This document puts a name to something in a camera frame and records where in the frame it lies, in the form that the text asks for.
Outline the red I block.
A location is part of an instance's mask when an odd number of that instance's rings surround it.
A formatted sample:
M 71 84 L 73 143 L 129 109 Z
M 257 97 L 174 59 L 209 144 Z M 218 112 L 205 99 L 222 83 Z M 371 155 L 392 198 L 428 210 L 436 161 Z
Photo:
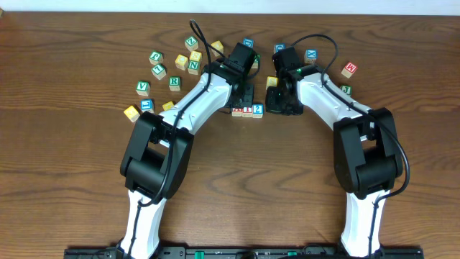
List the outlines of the red I block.
M 241 113 L 241 116 L 242 117 L 253 117 L 253 108 L 251 106 L 248 106 L 248 107 L 244 107 L 242 109 L 242 113 Z

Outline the red A block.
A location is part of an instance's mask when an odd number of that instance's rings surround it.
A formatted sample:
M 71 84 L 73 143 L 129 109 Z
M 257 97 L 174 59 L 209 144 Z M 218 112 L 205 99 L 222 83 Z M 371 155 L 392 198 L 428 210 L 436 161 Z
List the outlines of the red A block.
M 233 108 L 231 110 L 231 115 L 233 117 L 241 117 L 242 116 L 242 111 L 243 111 L 243 109 L 241 109 L 241 108 Z

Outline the blue 2 block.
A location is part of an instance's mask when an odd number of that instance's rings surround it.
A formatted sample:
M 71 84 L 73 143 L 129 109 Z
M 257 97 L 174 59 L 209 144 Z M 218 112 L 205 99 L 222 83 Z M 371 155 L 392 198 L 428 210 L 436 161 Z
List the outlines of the blue 2 block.
M 265 109 L 263 104 L 253 104 L 252 105 L 252 117 L 253 118 L 263 118 Z

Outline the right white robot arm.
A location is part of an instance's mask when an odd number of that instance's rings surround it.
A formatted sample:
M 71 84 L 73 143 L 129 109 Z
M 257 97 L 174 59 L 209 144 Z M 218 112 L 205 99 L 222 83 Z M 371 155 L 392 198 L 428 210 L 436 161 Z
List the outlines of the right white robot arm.
M 267 88 L 267 112 L 301 115 L 308 107 L 331 128 L 333 167 L 346 192 L 341 246 L 351 257 L 377 257 L 383 206 L 403 172 L 391 112 L 353 100 L 324 69 L 303 64 L 294 47 L 277 51 L 272 61 L 278 85 Z

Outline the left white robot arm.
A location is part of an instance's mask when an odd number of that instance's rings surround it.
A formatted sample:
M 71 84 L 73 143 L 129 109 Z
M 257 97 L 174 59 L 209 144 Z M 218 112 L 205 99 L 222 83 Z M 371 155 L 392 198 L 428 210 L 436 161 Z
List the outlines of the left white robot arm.
M 237 43 L 227 58 L 206 65 L 195 87 L 173 108 L 143 113 L 134 125 L 120 166 L 129 196 L 126 234 L 118 258 L 151 258 L 157 251 L 166 201 L 183 182 L 195 133 L 216 111 L 240 105 L 254 93 L 249 71 L 256 58 Z

